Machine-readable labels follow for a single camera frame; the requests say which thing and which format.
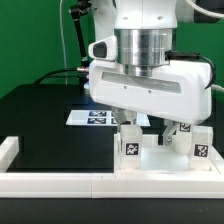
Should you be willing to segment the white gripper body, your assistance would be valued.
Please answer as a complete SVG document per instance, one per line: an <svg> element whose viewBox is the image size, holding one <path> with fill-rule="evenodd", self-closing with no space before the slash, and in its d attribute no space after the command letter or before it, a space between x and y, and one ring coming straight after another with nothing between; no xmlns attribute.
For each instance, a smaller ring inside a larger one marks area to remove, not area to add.
<svg viewBox="0 0 224 224"><path fill-rule="evenodd" d="M172 60L150 76L124 73L116 62L117 38L110 36L88 47L92 63L89 87L98 103L180 123L200 124L211 115L211 68L207 63Z"/></svg>

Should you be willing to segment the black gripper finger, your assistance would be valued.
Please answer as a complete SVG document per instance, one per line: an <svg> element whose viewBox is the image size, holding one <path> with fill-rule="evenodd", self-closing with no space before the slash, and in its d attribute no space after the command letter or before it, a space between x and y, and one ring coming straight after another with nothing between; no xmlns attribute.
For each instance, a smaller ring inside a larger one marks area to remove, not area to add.
<svg viewBox="0 0 224 224"><path fill-rule="evenodd" d="M125 123L135 124L137 120L137 113L127 109L113 108L112 115L114 116L118 125Z"/></svg>
<svg viewBox="0 0 224 224"><path fill-rule="evenodd" d="M172 135L176 131L179 123L172 120L165 120L164 125L166 126L166 129L162 134L163 144L169 146L172 143Z"/></svg>

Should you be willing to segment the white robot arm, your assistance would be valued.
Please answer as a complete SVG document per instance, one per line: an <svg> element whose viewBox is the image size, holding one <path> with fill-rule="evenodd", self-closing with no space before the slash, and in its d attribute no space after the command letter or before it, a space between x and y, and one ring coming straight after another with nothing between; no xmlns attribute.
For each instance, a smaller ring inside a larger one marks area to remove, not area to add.
<svg viewBox="0 0 224 224"><path fill-rule="evenodd" d="M116 0L113 33L89 46L90 95L98 103L177 125L202 123L211 114L212 62L173 50L178 0Z"/></svg>

